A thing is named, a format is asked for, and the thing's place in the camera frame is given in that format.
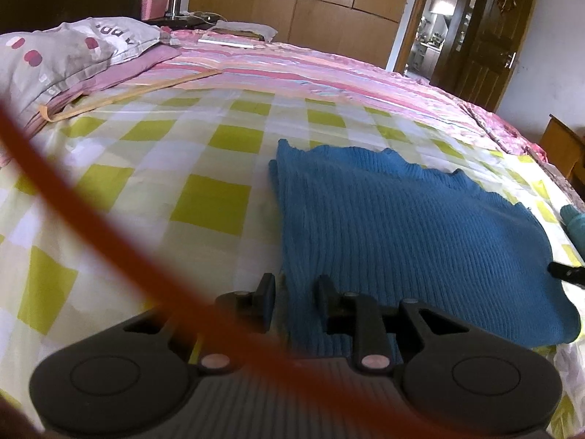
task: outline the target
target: polka dot pillow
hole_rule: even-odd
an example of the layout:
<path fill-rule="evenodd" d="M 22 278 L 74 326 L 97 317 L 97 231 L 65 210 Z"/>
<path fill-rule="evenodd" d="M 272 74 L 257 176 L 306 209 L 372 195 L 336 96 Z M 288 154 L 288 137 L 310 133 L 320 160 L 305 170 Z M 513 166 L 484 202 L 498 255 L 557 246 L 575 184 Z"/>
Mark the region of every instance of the polka dot pillow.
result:
<path fill-rule="evenodd" d="M 87 18 L 33 33 L 0 35 L 0 100 L 21 125 L 60 92 L 138 57 L 169 33 L 132 18 Z"/>

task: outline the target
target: pink basket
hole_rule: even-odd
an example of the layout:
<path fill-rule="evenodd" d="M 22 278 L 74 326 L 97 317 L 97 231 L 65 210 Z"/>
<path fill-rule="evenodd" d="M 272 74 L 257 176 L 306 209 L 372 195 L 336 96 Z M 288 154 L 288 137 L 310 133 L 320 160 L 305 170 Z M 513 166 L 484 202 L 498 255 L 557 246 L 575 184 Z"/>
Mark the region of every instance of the pink basket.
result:
<path fill-rule="evenodd" d="M 169 7 L 169 0 L 142 0 L 142 21 L 162 18 Z"/>

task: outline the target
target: silver thermos bottle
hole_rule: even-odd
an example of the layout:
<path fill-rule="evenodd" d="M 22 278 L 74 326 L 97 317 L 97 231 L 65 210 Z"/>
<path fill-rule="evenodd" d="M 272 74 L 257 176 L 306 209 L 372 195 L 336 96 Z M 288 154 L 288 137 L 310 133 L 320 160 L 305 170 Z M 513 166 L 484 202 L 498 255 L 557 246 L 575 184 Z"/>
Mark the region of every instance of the silver thermos bottle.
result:
<path fill-rule="evenodd" d="M 169 0 L 169 8 L 165 14 L 166 17 L 177 17 L 181 15 L 181 0 Z"/>

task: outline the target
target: door handle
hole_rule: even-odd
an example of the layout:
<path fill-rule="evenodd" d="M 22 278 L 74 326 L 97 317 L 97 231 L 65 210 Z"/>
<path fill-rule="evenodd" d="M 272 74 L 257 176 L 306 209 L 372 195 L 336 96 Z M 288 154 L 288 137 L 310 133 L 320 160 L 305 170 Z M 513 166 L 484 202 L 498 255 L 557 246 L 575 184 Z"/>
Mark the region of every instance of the door handle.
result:
<path fill-rule="evenodd" d="M 506 56 L 506 64 L 504 65 L 504 68 L 512 69 L 512 66 L 514 65 L 514 61 L 516 61 L 516 51 L 509 52 Z"/>

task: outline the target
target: wooden wardrobe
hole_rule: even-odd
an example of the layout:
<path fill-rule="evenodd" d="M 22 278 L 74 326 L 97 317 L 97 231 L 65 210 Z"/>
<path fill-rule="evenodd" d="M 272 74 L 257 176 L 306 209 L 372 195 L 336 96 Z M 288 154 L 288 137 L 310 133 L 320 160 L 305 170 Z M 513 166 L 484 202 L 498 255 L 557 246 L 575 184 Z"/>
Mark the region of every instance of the wooden wardrobe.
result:
<path fill-rule="evenodd" d="M 189 0 L 191 11 L 278 30 L 275 41 L 341 54 L 382 68 L 406 0 Z"/>

